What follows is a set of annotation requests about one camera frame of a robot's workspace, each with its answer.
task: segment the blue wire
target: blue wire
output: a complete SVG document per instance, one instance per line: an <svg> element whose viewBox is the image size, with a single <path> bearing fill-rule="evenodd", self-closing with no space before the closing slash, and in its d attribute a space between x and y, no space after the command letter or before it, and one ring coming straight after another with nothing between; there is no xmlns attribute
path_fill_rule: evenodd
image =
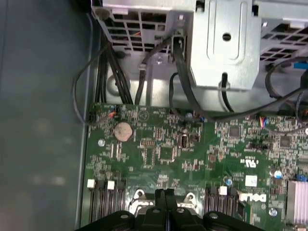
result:
<svg viewBox="0 0 308 231"><path fill-rule="evenodd" d="M263 122L263 127L265 127L265 125L268 123L268 119L265 119Z"/></svg>

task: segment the chip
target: chip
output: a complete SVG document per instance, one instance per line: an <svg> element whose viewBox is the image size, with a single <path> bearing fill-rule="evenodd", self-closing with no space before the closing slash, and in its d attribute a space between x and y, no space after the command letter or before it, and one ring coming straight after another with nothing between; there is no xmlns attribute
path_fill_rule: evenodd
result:
<svg viewBox="0 0 308 231"><path fill-rule="evenodd" d="M243 216L244 216L244 208L245 208L245 206L244 206L242 203L240 203L240 202L238 202L237 204L238 204L238 206L237 206L237 212L238 212L238 214L239 214L241 217L243 217Z"/></svg>
<svg viewBox="0 0 308 231"><path fill-rule="evenodd" d="M208 164L208 169L210 170L215 170L216 164L215 163L209 163Z"/></svg>
<svg viewBox="0 0 308 231"><path fill-rule="evenodd" d="M229 129L229 137L240 137L240 128L239 127L231 127Z"/></svg>
<svg viewBox="0 0 308 231"><path fill-rule="evenodd" d="M215 156L214 154L210 154L210 155L208 156L208 160L209 160L209 162L213 163L213 162L216 161L216 156Z"/></svg>
<svg viewBox="0 0 308 231"><path fill-rule="evenodd" d="M290 145L291 145L291 138L289 136L280 137L280 147L281 148L289 148Z"/></svg>

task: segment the motherboard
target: motherboard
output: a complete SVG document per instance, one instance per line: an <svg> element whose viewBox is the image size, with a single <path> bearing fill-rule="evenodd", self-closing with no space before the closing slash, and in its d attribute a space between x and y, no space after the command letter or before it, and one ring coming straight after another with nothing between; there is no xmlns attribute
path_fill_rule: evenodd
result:
<svg viewBox="0 0 308 231"><path fill-rule="evenodd" d="M88 131L82 226L118 210L136 215L154 205L156 189L172 188L178 206L200 216L219 211L264 230L307 229L304 130L277 135L262 129L261 115L212 123L178 111L92 106L90 119L106 119ZM266 122L298 128L289 116L266 115Z"/></svg>

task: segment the heatsink fins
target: heatsink fins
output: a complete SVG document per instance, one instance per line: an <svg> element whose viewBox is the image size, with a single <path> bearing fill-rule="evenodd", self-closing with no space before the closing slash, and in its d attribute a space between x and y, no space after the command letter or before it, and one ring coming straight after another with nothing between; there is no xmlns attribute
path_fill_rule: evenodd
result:
<svg viewBox="0 0 308 231"><path fill-rule="evenodd" d="M286 218L294 224L308 224L308 182L288 182Z"/></svg>

